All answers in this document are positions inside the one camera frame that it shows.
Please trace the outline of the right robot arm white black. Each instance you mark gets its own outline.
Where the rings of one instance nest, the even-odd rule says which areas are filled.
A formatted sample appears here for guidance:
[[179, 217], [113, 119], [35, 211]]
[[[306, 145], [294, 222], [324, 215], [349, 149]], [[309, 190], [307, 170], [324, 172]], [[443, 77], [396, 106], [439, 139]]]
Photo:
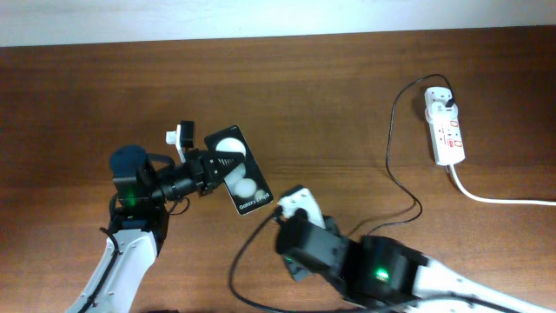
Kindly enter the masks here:
[[476, 283], [443, 263], [386, 236], [354, 241], [332, 218], [319, 227], [304, 215], [281, 223], [275, 250], [295, 281], [322, 276], [342, 298], [373, 312], [542, 312]]

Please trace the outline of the white power strip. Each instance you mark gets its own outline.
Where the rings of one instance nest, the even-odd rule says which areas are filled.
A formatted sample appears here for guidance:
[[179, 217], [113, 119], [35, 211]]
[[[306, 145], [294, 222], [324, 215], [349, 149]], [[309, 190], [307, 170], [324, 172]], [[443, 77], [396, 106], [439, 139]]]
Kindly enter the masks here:
[[[452, 91], [445, 87], [430, 87], [425, 91], [424, 97], [425, 103], [441, 99], [444, 102], [448, 99], [454, 100]], [[458, 117], [447, 122], [428, 124], [436, 164], [448, 166], [462, 162], [465, 159], [465, 151]]]

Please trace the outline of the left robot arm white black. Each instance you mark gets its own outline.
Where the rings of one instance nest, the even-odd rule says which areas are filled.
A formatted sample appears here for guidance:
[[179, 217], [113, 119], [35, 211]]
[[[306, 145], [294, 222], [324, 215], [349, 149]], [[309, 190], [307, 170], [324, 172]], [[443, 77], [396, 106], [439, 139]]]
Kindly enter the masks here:
[[138, 145], [115, 151], [109, 166], [116, 193], [109, 201], [102, 258], [71, 312], [127, 312], [149, 268], [159, 257], [169, 219], [190, 194], [206, 196], [246, 155], [239, 151], [190, 150], [181, 163]]

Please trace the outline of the white USB charger plug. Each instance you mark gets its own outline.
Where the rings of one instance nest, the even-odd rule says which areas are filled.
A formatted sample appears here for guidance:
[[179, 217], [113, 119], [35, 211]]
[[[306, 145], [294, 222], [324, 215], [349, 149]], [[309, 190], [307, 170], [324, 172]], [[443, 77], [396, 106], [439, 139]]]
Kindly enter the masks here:
[[453, 99], [426, 102], [425, 118], [429, 123], [447, 122], [458, 115], [459, 109]]

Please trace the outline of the black smartphone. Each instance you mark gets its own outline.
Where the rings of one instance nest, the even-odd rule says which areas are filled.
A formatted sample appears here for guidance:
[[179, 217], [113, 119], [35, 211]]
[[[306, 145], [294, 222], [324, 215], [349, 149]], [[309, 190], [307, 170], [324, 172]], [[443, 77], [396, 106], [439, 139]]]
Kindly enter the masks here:
[[237, 125], [206, 136], [204, 142], [210, 151], [241, 152], [245, 156], [245, 161], [225, 176], [223, 181], [240, 216], [274, 201], [260, 166]]

